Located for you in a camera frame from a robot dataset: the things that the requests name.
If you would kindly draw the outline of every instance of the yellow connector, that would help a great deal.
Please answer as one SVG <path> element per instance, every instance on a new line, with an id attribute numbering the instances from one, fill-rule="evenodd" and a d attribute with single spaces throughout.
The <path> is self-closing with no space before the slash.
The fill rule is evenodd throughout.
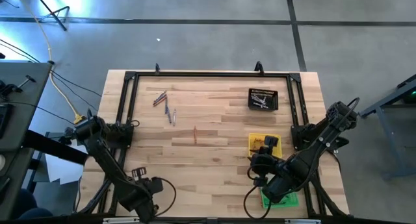
<path id="1" fill-rule="evenodd" d="M 73 123 L 76 125 L 76 124 L 78 124 L 79 122 L 81 122 L 83 120 L 86 120 L 85 116 L 81 116 L 79 114 L 76 114 L 75 115 L 75 120 L 73 121 Z"/>

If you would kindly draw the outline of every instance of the black stand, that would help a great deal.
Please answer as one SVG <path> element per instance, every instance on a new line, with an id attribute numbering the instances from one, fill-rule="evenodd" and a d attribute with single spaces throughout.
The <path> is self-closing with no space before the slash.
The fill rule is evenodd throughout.
<path id="1" fill-rule="evenodd" d="M 42 17 L 42 18 L 40 18 L 39 19 L 39 22 L 41 22 L 43 19 L 45 19 L 45 18 L 48 18 L 49 16 L 52 16 L 56 21 L 57 21 L 57 23 L 59 24 L 59 26 L 64 30 L 64 31 L 66 31 L 66 27 L 62 24 L 62 22 L 61 22 L 61 20 L 55 15 L 55 13 L 58 13 L 58 12 L 60 12 L 61 10 L 65 10 L 65 9 L 68 9 L 68 10 L 70 10 L 70 7 L 69 6 L 65 6 L 65 7 L 62 7 L 61 9 L 59 9 L 59 10 L 56 10 L 56 11 L 52 11 L 47 5 L 46 5 L 46 3 L 44 2 L 44 0 L 40 0 L 41 2 L 42 2 L 42 4 L 47 8 L 47 10 L 50 12 L 49 14 L 47 14 L 46 16 L 44 16 L 44 17 Z"/>
<path id="2" fill-rule="evenodd" d="M 23 141 L 22 146 L 36 149 L 39 152 L 57 156 L 63 160 L 80 165 L 84 165 L 86 159 L 88 158 L 88 154 L 86 153 L 56 142 L 31 130 L 26 132 L 25 140 Z"/>

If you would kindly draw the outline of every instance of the desk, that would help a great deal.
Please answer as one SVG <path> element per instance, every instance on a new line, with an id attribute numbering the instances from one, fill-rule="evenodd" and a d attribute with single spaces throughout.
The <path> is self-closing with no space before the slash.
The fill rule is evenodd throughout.
<path id="1" fill-rule="evenodd" d="M 0 62 L 0 79 L 6 84 L 18 85 L 26 79 L 26 75 L 33 77 L 36 83 L 27 83 L 22 87 L 23 91 L 21 93 L 12 93 L 9 95 L 9 99 L 36 106 L 39 103 L 50 70 L 51 64 L 48 63 Z M 0 204 L 0 220 L 8 219 L 10 216 L 34 152 L 34 149 L 20 149 L 20 147 L 36 108 L 29 105 L 12 105 L 14 105 L 13 115 L 8 122 L 3 137 L 0 139 L 0 154 L 6 158 L 6 164 L 0 171 L 0 176 L 7 175 L 10 177 L 5 198 Z"/>
<path id="2" fill-rule="evenodd" d="M 114 123 L 124 80 L 124 70 L 110 70 L 107 75 L 99 116 Z M 317 123 L 326 109 L 317 73 L 301 73 L 309 121 Z M 248 88 L 277 90 L 279 110 L 259 112 L 247 107 Z M 153 107 L 153 100 L 168 90 L 171 113 L 177 110 L 176 126 L 170 125 L 164 114 L 164 104 Z M 127 91 L 130 97 L 131 88 Z M 127 98 L 123 115 L 127 114 Z M 230 217 L 247 218 L 242 201 L 252 188 L 246 176 L 250 165 L 248 134 L 279 134 L 283 157 L 294 153 L 290 127 L 293 124 L 287 83 L 279 78 L 242 77 L 141 77 L 138 82 L 133 119 L 139 120 L 133 142 L 125 159 L 125 172 L 146 166 L 148 176 L 170 180 L 177 189 L 177 199 L 164 216 L 170 217 Z M 198 143 L 194 145 L 194 126 Z M 327 154 L 320 159 L 320 178 L 333 201 L 348 213 L 338 164 Z M 82 209 L 97 192 L 104 173 L 93 158 L 86 161 L 81 180 Z M 173 191 L 166 185 L 154 196 L 155 204 L 164 210 L 172 201 Z M 112 197 L 107 197 L 106 208 Z M 312 188 L 314 208 L 317 199 Z M 303 191 L 298 192 L 300 206 L 272 209 L 268 218 L 306 218 Z M 247 200 L 251 215 L 261 216 L 259 192 Z M 118 205 L 117 216 L 135 216 Z"/>

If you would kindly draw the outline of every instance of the yellow box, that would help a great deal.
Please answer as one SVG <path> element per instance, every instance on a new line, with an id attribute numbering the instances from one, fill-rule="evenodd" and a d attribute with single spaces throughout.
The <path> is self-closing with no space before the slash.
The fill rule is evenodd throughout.
<path id="1" fill-rule="evenodd" d="M 273 147 L 272 155 L 278 158 L 282 158 L 283 153 L 281 152 L 281 140 L 280 135 L 275 134 L 258 134 L 258 133 L 249 133 L 248 135 L 248 156 L 252 156 L 253 153 L 250 150 L 257 150 L 262 146 L 265 146 L 266 136 L 274 136 L 279 139 L 277 146 Z"/>

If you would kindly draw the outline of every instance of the yellow cable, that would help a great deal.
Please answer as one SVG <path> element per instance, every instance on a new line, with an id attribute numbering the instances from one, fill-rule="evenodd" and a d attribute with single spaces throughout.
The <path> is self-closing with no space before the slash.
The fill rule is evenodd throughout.
<path id="1" fill-rule="evenodd" d="M 47 50 L 49 52 L 49 60 L 52 61 L 52 54 L 51 54 L 51 45 L 49 44 L 49 40 L 47 39 L 46 33 L 44 28 L 42 28 L 41 24 L 39 23 L 38 19 L 36 18 L 36 16 L 33 14 L 33 11 L 31 10 L 31 8 L 26 4 L 26 2 L 24 0 L 20 0 L 21 3 L 23 3 L 23 6 L 26 8 L 27 11 L 29 11 L 29 13 L 31 13 L 32 17 L 34 18 L 35 22 L 38 24 L 40 30 L 42 31 L 42 34 L 45 37 L 45 41 L 47 44 Z M 84 116 L 78 114 L 77 110 L 75 109 L 75 107 L 72 105 L 71 101 L 68 99 L 68 97 L 58 88 L 58 86 L 55 84 L 55 81 L 53 80 L 53 76 L 52 76 L 52 72 L 49 73 L 49 79 L 52 82 L 52 85 L 58 90 L 58 92 L 65 98 L 66 102 L 69 104 L 69 106 L 71 107 L 73 113 L 75 114 L 75 120 L 74 120 L 74 124 L 79 123 L 80 121 L 83 120 Z"/>

